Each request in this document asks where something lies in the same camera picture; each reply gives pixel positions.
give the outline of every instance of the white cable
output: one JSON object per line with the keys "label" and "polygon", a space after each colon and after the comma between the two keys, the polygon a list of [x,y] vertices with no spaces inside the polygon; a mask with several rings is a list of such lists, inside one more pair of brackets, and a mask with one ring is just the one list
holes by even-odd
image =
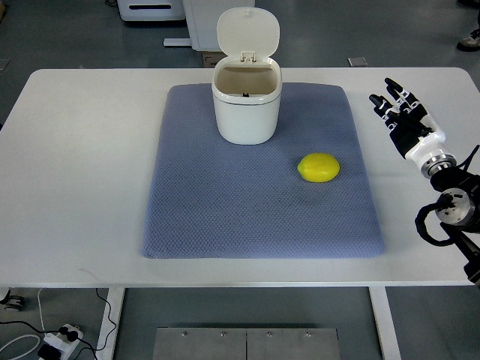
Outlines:
{"label": "white cable", "polygon": [[40,291],[42,291],[44,288],[40,288],[40,290],[38,290],[38,294],[37,294],[37,300],[38,300],[38,310],[40,311],[40,321],[42,323],[42,330],[45,331],[45,327],[44,327],[44,318],[42,317],[42,305],[40,304]]}
{"label": "white cable", "polygon": [[22,354],[22,355],[19,355],[17,356],[16,358],[9,358],[8,360],[17,360],[17,359],[21,359],[23,356],[27,356],[29,353],[31,353],[33,350],[37,349],[37,346],[38,344],[40,343],[40,337],[37,336],[37,335],[22,335],[22,336],[19,336],[17,337],[16,339],[13,339],[12,341],[8,342],[6,345],[4,345],[2,348],[0,348],[0,353],[5,350],[8,345],[11,345],[13,344],[15,341],[18,341],[20,339],[23,339],[23,338],[36,338],[37,339],[37,343],[35,344],[35,346],[33,348],[31,348],[29,351],[27,351],[25,354]]}

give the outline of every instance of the trash can lid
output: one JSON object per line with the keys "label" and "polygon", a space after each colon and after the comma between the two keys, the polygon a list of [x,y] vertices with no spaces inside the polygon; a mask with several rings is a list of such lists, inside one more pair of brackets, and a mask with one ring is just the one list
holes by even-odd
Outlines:
{"label": "trash can lid", "polygon": [[278,48],[280,25],[277,18],[258,7],[234,7],[218,19],[218,44],[228,56],[252,53],[268,58]]}

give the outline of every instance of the person's foot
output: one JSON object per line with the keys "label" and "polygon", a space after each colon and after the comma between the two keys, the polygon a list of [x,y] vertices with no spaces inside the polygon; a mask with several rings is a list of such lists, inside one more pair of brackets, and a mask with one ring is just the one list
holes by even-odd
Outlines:
{"label": "person's foot", "polygon": [[458,0],[458,2],[472,8],[480,8],[480,0]]}
{"label": "person's foot", "polygon": [[465,37],[457,44],[457,49],[462,51],[479,51],[480,50],[480,28],[470,32],[469,37]]}

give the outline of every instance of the yellow lemon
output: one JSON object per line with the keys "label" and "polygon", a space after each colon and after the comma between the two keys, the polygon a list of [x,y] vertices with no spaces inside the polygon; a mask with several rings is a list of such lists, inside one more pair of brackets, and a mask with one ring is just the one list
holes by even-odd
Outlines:
{"label": "yellow lemon", "polygon": [[301,159],[297,170],[308,182],[329,182],[337,176],[340,164],[330,154],[314,152]]}

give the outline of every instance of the lid hinge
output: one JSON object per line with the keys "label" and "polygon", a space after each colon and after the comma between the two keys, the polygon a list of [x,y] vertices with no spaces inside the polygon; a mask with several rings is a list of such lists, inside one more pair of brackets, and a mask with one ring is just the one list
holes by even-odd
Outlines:
{"label": "lid hinge", "polygon": [[244,62],[245,64],[251,64],[252,62],[257,62],[257,59],[255,58],[255,52],[254,51],[242,51],[240,62]]}

